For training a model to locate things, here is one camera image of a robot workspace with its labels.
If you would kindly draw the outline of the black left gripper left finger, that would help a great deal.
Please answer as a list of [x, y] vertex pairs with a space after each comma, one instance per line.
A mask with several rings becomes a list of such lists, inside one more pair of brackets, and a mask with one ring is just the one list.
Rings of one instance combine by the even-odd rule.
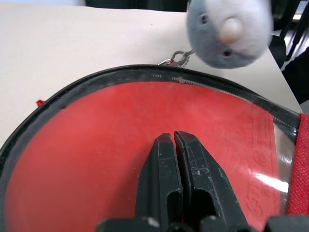
[[138, 178], [136, 217], [152, 217], [160, 225], [182, 219], [183, 188], [176, 150], [170, 134], [153, 143]]

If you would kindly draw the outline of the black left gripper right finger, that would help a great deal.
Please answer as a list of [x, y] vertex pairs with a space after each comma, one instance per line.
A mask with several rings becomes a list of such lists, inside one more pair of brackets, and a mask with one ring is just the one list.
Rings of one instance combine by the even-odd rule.
[[244, 213], [231, 184], [212, 155], [193, 134], [175, 132], [183, 186], [183, 219], [200, 224], [215, 216], [223, 224], [244, 224]]

